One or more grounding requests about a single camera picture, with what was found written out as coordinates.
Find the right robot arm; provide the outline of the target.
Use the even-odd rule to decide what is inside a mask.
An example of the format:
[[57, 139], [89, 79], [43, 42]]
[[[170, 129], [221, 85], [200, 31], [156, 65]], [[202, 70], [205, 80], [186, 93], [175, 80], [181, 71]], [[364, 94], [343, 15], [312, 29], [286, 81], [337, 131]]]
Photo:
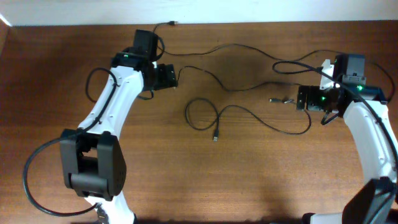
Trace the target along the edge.
[[306, 213], [302, 223], [397, 223], [397, 139], [389, 122], [388, 100], [367, 86], [363, 55], [326, 59], [318, 86], [300, 86], [297, 109], [322, 111], [322, 125], [343, 118], [350, 130], [364, 175], [363, 188], [340, 213]]

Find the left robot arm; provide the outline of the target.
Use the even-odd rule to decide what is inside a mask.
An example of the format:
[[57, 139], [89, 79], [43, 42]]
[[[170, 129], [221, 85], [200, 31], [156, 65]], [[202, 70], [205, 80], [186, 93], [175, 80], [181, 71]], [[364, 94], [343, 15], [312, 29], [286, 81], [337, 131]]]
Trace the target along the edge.
[[60, 153], [65, 186], [94, 206], [100, 223], [135, 223], [123, 194], [126, 162], [119, 144], [131, 106], [143, 91], [178, 85], [173, 65], [158, 64], [163, 40], [137, 30], [131, 47], [111, 60], [108, 81], [77, 129], [65, 129]]

